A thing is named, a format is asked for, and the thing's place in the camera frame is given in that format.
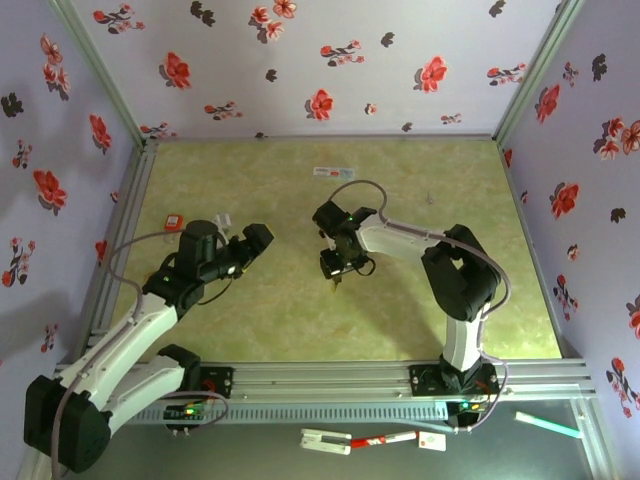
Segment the white printed label sticker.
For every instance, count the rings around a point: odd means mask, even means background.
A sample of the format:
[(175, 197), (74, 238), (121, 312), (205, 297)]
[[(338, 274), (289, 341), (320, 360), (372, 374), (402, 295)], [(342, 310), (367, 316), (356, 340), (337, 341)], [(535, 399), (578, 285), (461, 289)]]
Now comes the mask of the white printed label sticker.
[(314, 177), (337, 178), (351, 181), (355, 177), (355, 171), (351, 168), (331, 168), (316, 166), (312, 170)]

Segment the green-lit left circuit board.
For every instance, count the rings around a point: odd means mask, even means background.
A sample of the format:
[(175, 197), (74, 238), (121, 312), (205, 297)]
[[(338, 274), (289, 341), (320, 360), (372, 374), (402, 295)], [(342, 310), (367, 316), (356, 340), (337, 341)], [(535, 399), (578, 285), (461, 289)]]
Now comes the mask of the green-lit left circuit board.
[(168, 405), (163, 411), (163, 419), (168, 422), (203, 421), (208, 413), (205, 404)]

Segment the green-lit circuit board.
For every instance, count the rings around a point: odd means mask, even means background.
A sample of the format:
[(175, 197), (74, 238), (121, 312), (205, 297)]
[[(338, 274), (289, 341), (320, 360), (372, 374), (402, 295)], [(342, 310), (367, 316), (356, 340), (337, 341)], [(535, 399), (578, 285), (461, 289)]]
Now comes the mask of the green-lit circuit board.
[(205, 404), (168, 405), (163, 411), (163, 419), (168, 422), (203, 421), (208, 413)]
[(459, 416), (462, 414), (482, 414), (491, 405), (490, 401), (480, 400), (460, 400), (460, 401), (447, 401), (446, 407), (449, 416)]

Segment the white plastic clip holder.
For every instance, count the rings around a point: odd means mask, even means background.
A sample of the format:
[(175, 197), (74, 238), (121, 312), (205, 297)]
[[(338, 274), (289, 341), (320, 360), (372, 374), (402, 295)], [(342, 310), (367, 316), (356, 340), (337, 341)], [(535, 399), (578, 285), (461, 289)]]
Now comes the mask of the white plastic clip holder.
[(350, 434), (303, 428), (300, 446), (306, 450), (346, 456), (351, 453), (351, 441)]

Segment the red and white pen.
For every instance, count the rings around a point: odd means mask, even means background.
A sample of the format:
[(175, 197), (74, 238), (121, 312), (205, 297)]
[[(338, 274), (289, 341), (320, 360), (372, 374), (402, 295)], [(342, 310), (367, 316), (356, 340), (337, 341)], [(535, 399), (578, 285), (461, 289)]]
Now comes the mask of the red and white pen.
[(352, 439), (350, 442), (351, 449), (367, 448), (372, 446), (387, 445), (392, 443), (406, 442), (416, 440), (418, 433), (416, 431), (400, 432), (386, 434), (380, 436), (362, 437)]

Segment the green-lit right circuit board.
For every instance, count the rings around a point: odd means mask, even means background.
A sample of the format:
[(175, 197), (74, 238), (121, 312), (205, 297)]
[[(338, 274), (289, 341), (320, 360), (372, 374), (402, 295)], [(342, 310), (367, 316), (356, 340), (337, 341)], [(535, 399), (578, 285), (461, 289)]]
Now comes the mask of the green-lit right circuit board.
[(447, 401), (446, 407), (449, 416), (459, 416), (462, 414), (482, 414), (491, 405), (490, 401), (480, 400), (460, 400), (460, 401)]

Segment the white and teal stick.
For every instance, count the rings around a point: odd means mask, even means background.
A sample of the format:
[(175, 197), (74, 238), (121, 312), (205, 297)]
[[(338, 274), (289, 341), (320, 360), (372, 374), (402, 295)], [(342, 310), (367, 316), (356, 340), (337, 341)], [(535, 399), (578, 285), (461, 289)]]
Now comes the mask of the white and teal stick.
[(574, 428), (551, 422), (524, 412), (517, 411), (515, 420), (521, 423), (532, 425), (547, 431), (551, 431), (560, 435), (564, 435), (574, 439), (581, 439), (582, 433)]

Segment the thin aluminium table edge rail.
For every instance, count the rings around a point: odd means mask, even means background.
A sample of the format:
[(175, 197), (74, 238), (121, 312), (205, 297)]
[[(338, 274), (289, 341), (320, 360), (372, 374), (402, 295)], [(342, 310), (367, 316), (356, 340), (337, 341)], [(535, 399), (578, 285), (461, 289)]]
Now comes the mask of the thin aluminium table edge rail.
[(163, 137), (147, 140), (148, 144), (186, 144), (186, 143), (282, 143), (282, 142), (373, 142), (373, 141), (428, 141), (428, 142), (475, 142), (493, 141), (489, 134), (414, 134), (401, 132), (389, 135), (293, 135), (293, 136), (242, 136), (242, 137)]

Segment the aluminium table side rail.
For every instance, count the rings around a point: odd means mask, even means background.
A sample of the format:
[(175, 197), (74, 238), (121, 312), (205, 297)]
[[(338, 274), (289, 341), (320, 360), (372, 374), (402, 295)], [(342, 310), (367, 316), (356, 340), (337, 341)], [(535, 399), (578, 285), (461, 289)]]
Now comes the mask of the aluminium table side rail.
[(544, 277), (544, 273), (540, 267), (540, 262), (537, 255), (536, 247), (534, 245), (534, 242), (532, 241), (531, 232), (526, 222), (525, 213), (523, 211), (523, 203), (521, 202), (520, 197), (517, 195), (517, 189), (516, 189), (515, 183), (511, 177), (509, 167), (507, 166), (507, 163), (506, 163), (505, 150), (499, 141), (496, 142), (496, 148), (503, 166), (505, 178), (507, 180), (507, 183), (509, 185), (509, 189), (513, 198), (515, 210), (520, 222), (521, 229), (523, 231), (523, 236), (527, 244), (528, 256), (530, 257), (531, 263), (535, 271), (536, 281), (538, 283), (538, 290), (540, 291), (541, 296), (544, 300), (545, 308), (549, 317), (549, 322), (553, 328), (554, 337), (555, 337), (559, 352), (561, 354), (561, 358), (562, 359), (581, 359), (582, 356), (579, 354), (579, 352), (575, 349), (575, 347), (564, 335), (561, 329), (561, 324), (558, 322), (558, 316), (554, 307), (555, 302), (550, 297), (548, 285)]
[(148, 140), (144, 148), (131, 159), (119, 200), (106, 232), (107, 253), (97, 266), (87, 297), (87, 333), (82, 341), (85, 349), (93, 347), (109, 330), (120, 291), (119, 282), (107, 270), (107, 260), (114, 247), (132, 240), (142, 209), (158, 147), (157, 140)]

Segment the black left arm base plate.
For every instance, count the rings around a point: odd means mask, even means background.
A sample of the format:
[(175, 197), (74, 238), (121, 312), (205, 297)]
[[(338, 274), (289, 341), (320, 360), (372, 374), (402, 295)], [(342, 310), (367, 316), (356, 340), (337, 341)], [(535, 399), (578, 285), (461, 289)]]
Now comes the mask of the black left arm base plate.
[(199, 375), (199, 387), (203, 391), (215, 392), (229, 399), (234, 384), (235, 370), (228, 366), (202, 366)]

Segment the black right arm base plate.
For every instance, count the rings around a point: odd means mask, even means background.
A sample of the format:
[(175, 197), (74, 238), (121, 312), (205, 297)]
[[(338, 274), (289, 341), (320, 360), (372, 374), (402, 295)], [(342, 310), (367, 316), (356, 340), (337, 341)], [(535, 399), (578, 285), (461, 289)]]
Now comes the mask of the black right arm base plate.
[(497, 395), (501, 387), (489, 363), (465, 372), (440, 364), (411, 365), (409, 381), (413, 397), (487, 398)]

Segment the aluminium upright frame post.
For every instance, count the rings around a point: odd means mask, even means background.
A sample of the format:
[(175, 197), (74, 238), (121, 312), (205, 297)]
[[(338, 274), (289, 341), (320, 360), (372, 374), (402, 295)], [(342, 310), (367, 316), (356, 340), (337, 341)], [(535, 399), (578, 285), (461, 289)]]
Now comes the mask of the aluminium upright frame post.
[(91, 39), (89, 31), (82, 22), (72, 0), (46, 0), (46, 3), (57, 16), (67, 34), (75, 42), (76, 47), (84, 57), (85, 63), (103, 87), (112, 107), (115, 109), (134, 142), (136, 150), (142, 152), (145, 148), (146, 141), (139, 132), (120, 89), (98, 52), (95, 42)]
[(512, 134), (538, 85), (553, 62), (586, 0), (561, 0), (533, 58), (523, 81), (516, 89), (493, 135), (497, 144), (504, 144)]

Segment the lower aluminium frame bar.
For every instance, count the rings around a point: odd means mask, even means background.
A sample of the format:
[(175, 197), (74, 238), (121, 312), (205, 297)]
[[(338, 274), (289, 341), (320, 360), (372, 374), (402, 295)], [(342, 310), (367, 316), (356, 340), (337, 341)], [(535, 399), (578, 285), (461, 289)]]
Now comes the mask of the lower aluminium frame bar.
[(571, 405), (581, 433), (591, 480), (619, 480), (608, 432), (597, 400), (574, 398)]

